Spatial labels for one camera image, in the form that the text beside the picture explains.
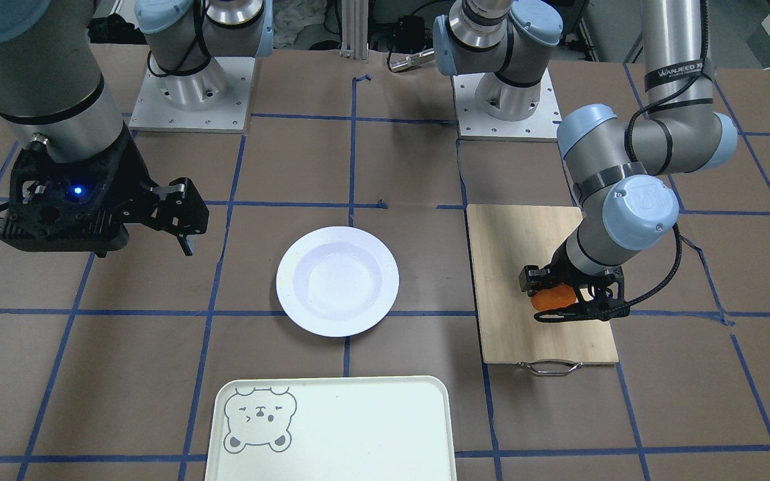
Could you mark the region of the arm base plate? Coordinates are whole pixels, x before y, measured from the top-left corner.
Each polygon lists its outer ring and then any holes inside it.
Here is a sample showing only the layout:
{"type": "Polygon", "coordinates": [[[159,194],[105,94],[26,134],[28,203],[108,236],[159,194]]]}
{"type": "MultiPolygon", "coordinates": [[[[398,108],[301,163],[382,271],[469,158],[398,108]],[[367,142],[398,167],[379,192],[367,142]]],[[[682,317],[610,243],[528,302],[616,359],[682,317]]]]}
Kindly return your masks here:
{"type": "Polygon", "coordinates": [[[214,57],[198,73],[159,76],[150,59],[129,126],[145,132],[244,133],[255,67],[252,57],[214,57]]]}
{"type": "Polygon", "coordinates": [[[562,121],[552,79],[514,88],[493,73],[452,76],[459,139],[484,141],[557,141],[562,121]]]}

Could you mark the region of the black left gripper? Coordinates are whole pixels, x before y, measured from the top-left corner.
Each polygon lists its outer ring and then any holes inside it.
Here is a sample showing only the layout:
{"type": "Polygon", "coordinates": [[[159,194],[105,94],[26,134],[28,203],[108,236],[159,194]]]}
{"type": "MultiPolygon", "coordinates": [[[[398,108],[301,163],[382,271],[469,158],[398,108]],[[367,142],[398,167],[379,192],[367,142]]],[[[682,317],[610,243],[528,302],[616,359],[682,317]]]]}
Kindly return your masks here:
{"type": "Polygon", "coordinates": [[[560,258],[546,267],[525,265],[520,271],[520,289],[523,293],[538,293],[560,284],[575,290],[577,302],[569,307],[539,311],[535,320],[540,323],[610,320],[626,316],[624,274],[620,266],[610,267],[598,275],[587,275],[560,258]]]}

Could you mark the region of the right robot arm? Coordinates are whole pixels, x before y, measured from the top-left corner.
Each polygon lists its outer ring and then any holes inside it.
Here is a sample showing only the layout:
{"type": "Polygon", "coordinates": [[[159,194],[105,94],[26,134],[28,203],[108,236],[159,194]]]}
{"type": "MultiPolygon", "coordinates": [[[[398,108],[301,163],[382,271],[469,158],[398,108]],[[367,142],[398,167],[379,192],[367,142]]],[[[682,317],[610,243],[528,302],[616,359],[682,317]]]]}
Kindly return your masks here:
{"type": "Polygon", "coordinates": [[[0,118],[21,142],[0,204],[0,240],[25,252],[128,244],[138,223],[184,254],[210,211],[186,177],[154,182],[132,129],[241,133],[255,59],[274,48],[270,1],[138,1],[149,46],[125,121],[89,46],[89,1],[0,1],[0,118]]]}

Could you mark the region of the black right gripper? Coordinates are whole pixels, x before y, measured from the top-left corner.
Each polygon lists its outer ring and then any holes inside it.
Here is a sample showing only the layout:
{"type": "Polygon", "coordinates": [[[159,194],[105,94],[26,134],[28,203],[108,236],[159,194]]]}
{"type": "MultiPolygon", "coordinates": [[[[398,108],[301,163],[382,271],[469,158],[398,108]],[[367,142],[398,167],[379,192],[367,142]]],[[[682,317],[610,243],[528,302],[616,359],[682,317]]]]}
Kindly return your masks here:
{"type": "Polygon", "coordinates": [[[106,149],[77,162],[55,162],[42,134],[10,173],[0,240],[25,252],[93,252],[103,258],[128,244],[128,223],[168,232],[187,257],[210,211],[189,178],[153,182],[128,128],[106,149]]]}

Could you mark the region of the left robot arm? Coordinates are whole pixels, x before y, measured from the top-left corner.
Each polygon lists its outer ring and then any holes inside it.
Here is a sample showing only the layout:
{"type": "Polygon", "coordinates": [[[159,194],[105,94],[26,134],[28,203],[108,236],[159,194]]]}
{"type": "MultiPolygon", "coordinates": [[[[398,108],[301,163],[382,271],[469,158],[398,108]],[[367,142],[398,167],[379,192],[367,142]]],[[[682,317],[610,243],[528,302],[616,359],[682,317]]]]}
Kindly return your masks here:
{"type": "MultiPolygon", "coordinates": [[[[584,217],[547,265],[520,274],[538,322],[625,317],[675,276],[680,253],[657,286],[624,298],[626,261],[668,232],[682,248],[678,200],[660,177],[721,166],[737,148],[739,132],[713,107],[708,14],[706,1],[642,2],[645,106],[623,122],[590,104],[559,123],[559,155],[584,217]]],[[[477,104],[508,122],[534,113],[561,36],[560,14],[541,1],[457,1],[432,28],[439,71],[482,74],[477,104]]]]}

